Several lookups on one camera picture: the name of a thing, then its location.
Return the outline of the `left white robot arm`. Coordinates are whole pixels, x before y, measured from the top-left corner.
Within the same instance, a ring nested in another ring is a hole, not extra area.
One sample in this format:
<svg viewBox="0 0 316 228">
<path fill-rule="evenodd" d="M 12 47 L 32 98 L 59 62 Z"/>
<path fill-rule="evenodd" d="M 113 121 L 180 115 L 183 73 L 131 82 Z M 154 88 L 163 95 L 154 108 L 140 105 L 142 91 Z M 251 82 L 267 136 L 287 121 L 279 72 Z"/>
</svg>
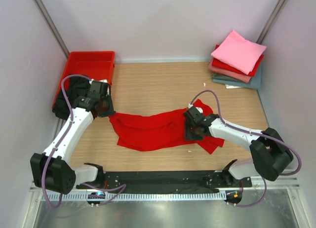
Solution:
<svg viewBox="0 0 316 228">
<path fill-rule="evenodd" d="M 87 127 L 95 118 L 115 113 L 108 81 L 92 79 L 89 83 L 88 93 L 74 101 L 70 116 L 53 142 L 43 153 L 35 153 L 30 159 L 34 184 L 38 188 L 68 194 L 73 187 L 95 182 L 101 176 L 101 167 L 96 164 L 85 163 L 75 169 L 69 166 L 73 151 Z"/>
</svg>

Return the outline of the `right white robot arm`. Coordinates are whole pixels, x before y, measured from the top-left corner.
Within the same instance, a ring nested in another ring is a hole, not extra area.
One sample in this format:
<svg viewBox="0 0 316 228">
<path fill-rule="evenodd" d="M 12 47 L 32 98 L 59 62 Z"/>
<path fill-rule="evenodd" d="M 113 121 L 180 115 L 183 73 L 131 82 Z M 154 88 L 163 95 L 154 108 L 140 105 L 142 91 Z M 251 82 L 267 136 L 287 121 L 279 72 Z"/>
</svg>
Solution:
<svg viewBox="0 0 316 228">
<path fill-rule="evenodd" d="M 202 141 L 206 137 L 219 138 L 248 150 L 251 157 L 233 160 L 223 169 L 228 185 L 246 177 L 261 176 L 275 181 L 293 161 L 293 154 L 278 132 L 248 129 L 225 121 L 217 114 L 204 115 L 200 107 L 191 106 L 184 114 L 185 140 Z"/>
</svg>

